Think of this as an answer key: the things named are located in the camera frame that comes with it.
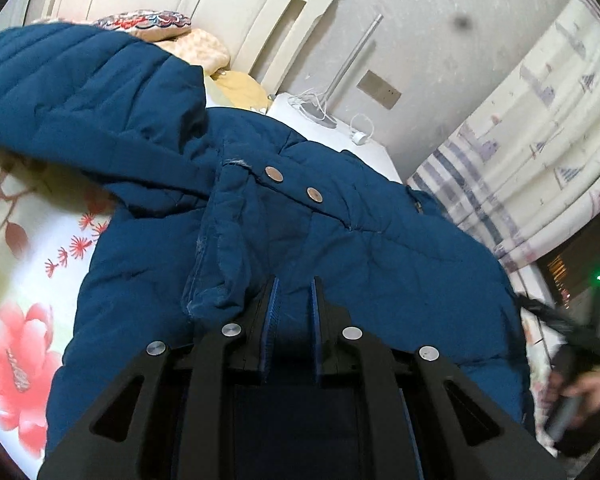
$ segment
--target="wall outlet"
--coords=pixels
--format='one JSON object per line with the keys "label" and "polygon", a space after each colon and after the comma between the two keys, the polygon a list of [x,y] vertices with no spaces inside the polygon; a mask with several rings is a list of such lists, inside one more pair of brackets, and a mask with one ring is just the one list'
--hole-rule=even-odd
{"label": "wall outlet", "polygon": [[378,74],[371,72],[371,70],[367,70],[366,74],[362,76],[362,79],[358,83],[358,88],[369,97],[378,101],[387,110],[391,110],[402,95]]}

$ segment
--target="copper snap button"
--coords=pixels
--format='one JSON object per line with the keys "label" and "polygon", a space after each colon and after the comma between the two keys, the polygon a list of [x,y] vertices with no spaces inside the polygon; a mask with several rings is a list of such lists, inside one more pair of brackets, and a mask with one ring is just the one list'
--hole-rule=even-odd
{"label": "copper snap button", "polygon": [[315,189],[315,187],[308,187],[306,189],[306,193],[307,195],[309,195],[309,198],[314,202],[317,202],[318,204],[322,202],[322,195],[320,194],[320,191]]}
{"label": "copper snap button", "polygon": [[275,182],[282,182],[284,180],[284,177],[282,176],[282,173],[280,173],[276,168],[274,168],[273,166],[267,166],[264,169],[265,173],[267,173],[267,175],[269,176],[269,178]]}

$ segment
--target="white bedside table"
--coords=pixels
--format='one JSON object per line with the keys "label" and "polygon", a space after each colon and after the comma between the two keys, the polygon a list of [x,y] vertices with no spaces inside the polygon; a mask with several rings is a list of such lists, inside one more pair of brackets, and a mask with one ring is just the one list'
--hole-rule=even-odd
{"label": "white bedside table", "polygon": [[333,130],[320,126],[320,124],[307,119],[293,108],[288,102],[290,97],[291,95],[287,93],[277,95],[267,115],[290,126],[308,140],[320,142],[337,152],[349,150],[389,180],[402,183],[391,158],[389,158],[389,154],[382,144],[378,144],[371,139],[362,146],[355,145],[349,139],[348,124],[337,121],[338,124]]}

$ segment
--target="curtain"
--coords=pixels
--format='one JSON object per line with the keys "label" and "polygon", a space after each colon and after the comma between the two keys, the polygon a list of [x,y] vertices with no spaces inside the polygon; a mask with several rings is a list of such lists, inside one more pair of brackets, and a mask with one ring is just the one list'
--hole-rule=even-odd
{"label": "curtain", "polygon": [[600,212],[600,6],[570,0],[408,180],[512,272]]}

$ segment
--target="bed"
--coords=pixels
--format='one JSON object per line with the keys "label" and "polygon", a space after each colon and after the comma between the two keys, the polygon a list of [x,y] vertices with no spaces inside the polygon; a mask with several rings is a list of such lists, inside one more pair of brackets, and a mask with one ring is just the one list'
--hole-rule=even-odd
{"label": "bed", "polygon": [[[251,74],[270,95],[333,2],[46,0],[44,14],[92,22],[134,9],[177,10],[226,46],[227,70]],[[216,90],[207,88],[207,105],[229,105]],[[45,443],[45,432],[32,428],[72,338],[78,289],[112,206],[74,171],[0,150],[0,442],[30,478]],[[42,355],[42,364],[31,367],[30,354]]]}

